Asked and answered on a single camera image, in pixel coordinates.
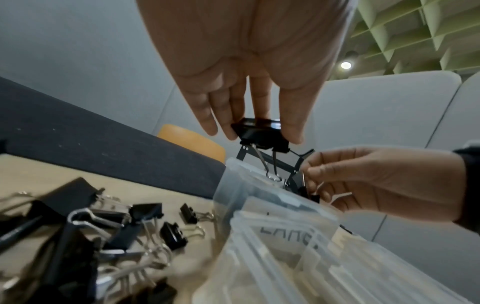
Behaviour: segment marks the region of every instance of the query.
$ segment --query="plastic compartment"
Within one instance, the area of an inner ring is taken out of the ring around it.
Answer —
[[[283,189],[266,177],[265,171],[230,158],[213,196],[217,227],[221,236],[230,233],[235,211],[245,210],[285,219],[308,220],[327,236],[337,230],[342,213],[327,204],[317,204]]]
[[[419,303],[472,304],[376,243],[350,241],[341,259],[352,271],[368,267],[384,284],[398,286]]]
[[[237,212],[201,303],[380,304],[341,266],[311,225]]]

